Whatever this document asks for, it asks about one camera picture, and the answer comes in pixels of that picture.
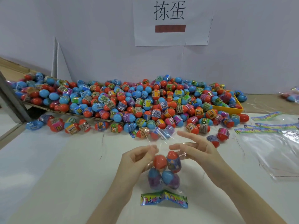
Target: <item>yellow box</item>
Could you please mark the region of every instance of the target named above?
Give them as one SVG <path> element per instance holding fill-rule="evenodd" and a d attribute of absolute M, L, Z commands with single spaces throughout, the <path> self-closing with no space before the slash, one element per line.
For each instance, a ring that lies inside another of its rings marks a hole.
<path fill-rule="evenodd" d="M 234 98 L 236 99 L 236 103 L 241 106 L 241 109 L 240 108 L 232 108 L 232 107 L 222 107 L 222 106 L 216 106 L 216 105 L 213 105 L 213 109 L 216 109 L 217 111 L 227 112 L 230 115 L 231 114 L 241 114 L 244 111 L 243 106 L 238 101 L 238 99 L 236 98 L 235 95 L 234 95 Z"/>

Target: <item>white backdrop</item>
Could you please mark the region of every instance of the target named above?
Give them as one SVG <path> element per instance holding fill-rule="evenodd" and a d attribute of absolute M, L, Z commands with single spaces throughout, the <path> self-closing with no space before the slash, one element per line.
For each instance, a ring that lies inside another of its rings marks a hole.
<path fill-rule="evenodd" d="M 245 93 L 299 83 L 299 0 L 217 0 L 209 45 L 185 48 L 135 47 L 132 6 L 0 0 L 0 56 L 50 72 L 55 35 L 75 79 L 135 82 L 170 74 Z"/>

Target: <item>person's right hand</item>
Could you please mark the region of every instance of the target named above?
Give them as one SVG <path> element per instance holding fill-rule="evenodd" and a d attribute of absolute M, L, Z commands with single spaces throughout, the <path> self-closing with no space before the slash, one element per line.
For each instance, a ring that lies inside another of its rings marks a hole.
<path fill-rule="evenodd" d="M 205 137 L 178 131 L 179 136 L 189 138 L 193 142 L 173 144 L 169 146 L 170 150 L 180 150 L 186 153 L 186 158 L 196 161 L 206 172 L 212 182 L 219 188 L 223 188 L 234 171 L 223 160 L 214 145 Z"/>

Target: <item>white paper sign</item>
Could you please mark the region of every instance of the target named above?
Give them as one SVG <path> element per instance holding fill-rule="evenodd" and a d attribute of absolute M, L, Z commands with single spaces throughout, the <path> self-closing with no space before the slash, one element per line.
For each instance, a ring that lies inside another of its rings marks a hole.
<path fill-rule="evenodd" d="M 133 0 L 135 46 L 208 45 L 213 0 Z"/>

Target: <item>white tabletop surface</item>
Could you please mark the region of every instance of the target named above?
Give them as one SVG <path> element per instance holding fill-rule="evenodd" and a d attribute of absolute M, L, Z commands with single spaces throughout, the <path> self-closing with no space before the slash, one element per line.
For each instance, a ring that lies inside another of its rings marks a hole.
<path fill-rule="evenodd" d="M 218 128 L 212 127 L 210 135 L 215 135 Z M 175 135 L 169 144 L 186 141 Z M 121 155 L 147 144 L 147 139 L 132 139 L 125 132 L 90 131 L 70 136 L 53 133 L 47 126 L 36 132 L 23 132 L 0 151 L 0 196 L 4 195 L 0 223 L 9 219 L 9 224 L 84 224 L 107 192 Z M 166 155 L 168 145 L 161 139 L 157 145 Z M 299 223 L 298 182 L 274 182 L 250 151 L 239 146 L 233 129 L 230 139 L 218 151 L 286 222 Z M 188 197 L 188 209 L 169 201 L 140 206 L 140 194 L 148 189 L 143 173 L 117 223 L 244 223 L 229 197 L 213 185 L 197 163 L 182 161 L 179 176 L 180 189 Z"/>

